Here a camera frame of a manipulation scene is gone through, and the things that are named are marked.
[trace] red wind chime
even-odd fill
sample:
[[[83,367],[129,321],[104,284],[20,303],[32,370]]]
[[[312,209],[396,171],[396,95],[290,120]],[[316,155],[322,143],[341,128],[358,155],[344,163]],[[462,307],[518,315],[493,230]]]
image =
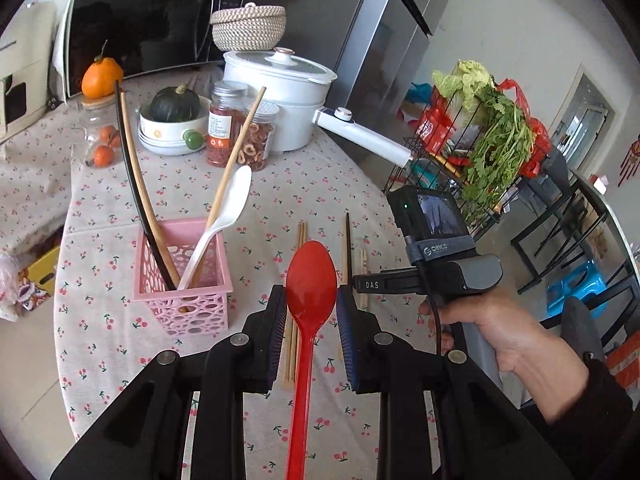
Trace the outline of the red wind chime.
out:
[[[638,140],[629,147],[625,160],[620,164],[620,182],[618,182],[618,187],[620,187],[625,180],[636,176],[638,167],[640,167],[640,136],[638,136]]]

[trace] green lime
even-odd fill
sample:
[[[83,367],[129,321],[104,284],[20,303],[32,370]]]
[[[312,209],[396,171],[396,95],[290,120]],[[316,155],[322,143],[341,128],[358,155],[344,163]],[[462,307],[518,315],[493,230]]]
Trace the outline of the green lime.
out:
[[[187,130],[182,134],[182,139],[190,150],[199,150],[204,144],[202,134],[195,130]]]

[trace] electric cooking pot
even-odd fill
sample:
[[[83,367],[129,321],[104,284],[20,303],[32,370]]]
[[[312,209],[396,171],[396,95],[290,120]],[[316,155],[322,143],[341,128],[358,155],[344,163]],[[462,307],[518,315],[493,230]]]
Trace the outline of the electric cooking pot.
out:
[[[280,107],[272,151],[290,152],[306,146],[317,124],[398,166],[411,157],[408,148],[356,124],[347,109],[324,107],[329,87],[338,77],[327,67],[282,47],[268,52],[233,50],[224,56],[225,80],[246,83],[253,94],[264,86],[264,98]]]

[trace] blue plastic stool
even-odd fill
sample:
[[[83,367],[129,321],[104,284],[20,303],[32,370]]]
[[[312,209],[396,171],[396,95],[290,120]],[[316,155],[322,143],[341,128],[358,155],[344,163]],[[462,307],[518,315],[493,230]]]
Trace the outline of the blue plastic stool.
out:
[[[546,289],[546,311],[549,317],[562,312],[564,300],[570,296],[579,300],[589,299],[607,289],[602,275],[593,260],[582,264],[569,275],[550,285]],[[591,311],[591,317],[596,318],[607,307],[607,303]]]

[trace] pumpkin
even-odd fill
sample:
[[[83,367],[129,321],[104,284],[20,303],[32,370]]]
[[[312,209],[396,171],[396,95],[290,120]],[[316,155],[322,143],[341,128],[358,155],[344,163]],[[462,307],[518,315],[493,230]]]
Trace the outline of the pumpkin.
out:
[[[100,56],[94,59],[92,65],[82,77],[82,93],[89,99],[101,99],[113,94],[116,81],[122,83],[124,72],[113,57],[104,57],[104,42]]]
[[[163,88],[149,105],[151,119],[158,123],[185,123],[198,118],[200,98],[187,85]]]

